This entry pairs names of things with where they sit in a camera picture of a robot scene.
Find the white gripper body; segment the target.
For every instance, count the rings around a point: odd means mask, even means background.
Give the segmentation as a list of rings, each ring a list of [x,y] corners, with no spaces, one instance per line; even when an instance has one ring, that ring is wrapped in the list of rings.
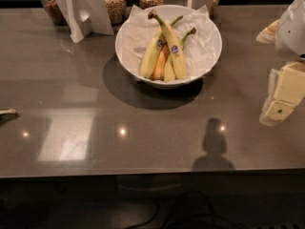
[[[305,0],[294,0],[281,15],[275,51],[286,60],[305,59]]]

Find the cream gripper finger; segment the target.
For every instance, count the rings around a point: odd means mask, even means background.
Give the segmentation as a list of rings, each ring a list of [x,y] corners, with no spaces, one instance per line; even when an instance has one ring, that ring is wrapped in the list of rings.
[[[279,71],[272,69],[268,97],[259,117],[261,124],[275,126],[284,122],[305,97],[305,64],[288,62]]]

